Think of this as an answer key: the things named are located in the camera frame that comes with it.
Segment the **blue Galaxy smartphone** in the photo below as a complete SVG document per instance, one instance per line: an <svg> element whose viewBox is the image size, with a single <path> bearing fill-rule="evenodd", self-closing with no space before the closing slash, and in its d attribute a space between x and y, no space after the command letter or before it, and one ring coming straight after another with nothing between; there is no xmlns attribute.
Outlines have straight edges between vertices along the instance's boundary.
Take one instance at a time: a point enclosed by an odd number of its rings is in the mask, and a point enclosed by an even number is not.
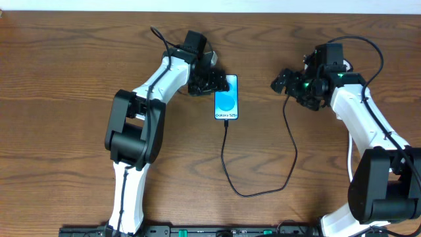
<svg viewBox="0 0 421 237"><path fill-rule="evenodd" d="M214 96L214 118L216 120L237 120L238 106L238 77L236 74L226 76L228 91L216 92Z"/></svg>

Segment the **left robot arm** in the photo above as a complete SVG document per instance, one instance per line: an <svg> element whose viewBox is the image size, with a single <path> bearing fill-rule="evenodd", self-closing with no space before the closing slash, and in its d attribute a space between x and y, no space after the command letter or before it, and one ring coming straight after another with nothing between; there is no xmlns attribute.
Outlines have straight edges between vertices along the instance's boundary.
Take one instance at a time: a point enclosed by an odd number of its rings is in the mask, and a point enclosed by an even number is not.
<svg viewBox="0 0 421 237"><path fill-rule="evenodd" d="M168 102L183 86L196 96L226 91L217 60L214 51L171 48L144 84L115 94L105 136L116 178L106 236L135 236L142 229L147 173L161 150Z"/></svg>

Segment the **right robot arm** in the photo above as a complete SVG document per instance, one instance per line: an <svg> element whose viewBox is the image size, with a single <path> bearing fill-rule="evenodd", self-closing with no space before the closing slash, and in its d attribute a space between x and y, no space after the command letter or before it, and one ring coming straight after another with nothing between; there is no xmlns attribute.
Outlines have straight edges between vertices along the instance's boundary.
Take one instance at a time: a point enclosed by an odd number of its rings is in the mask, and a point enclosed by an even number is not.
<svg viewBox="0 0 421 237"><path fill-rule="evenodd" d="M284 69L270 86L313 111L325 101L360 153L347 203L320 221L324 236L386 233L387 224L420 217L420 149L392 129L359 73Z"/></svg>

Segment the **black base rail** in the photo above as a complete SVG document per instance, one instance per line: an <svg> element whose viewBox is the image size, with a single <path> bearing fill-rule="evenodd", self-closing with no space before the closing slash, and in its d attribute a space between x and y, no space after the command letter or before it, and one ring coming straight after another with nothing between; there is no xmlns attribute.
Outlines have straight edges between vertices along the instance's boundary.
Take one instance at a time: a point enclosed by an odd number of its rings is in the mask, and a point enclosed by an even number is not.
<svg viewBox="0 0 421 237"><path fill-rule="evenodd" d="M108 226L98 227L66 227L60 228L59 237L107 237L116 236L115 231ZM252 237L252 236L322 236L319 228L283 224L276 228L270 227L171 227L146 226L137 233L128 236L141 237Z"/></svg>

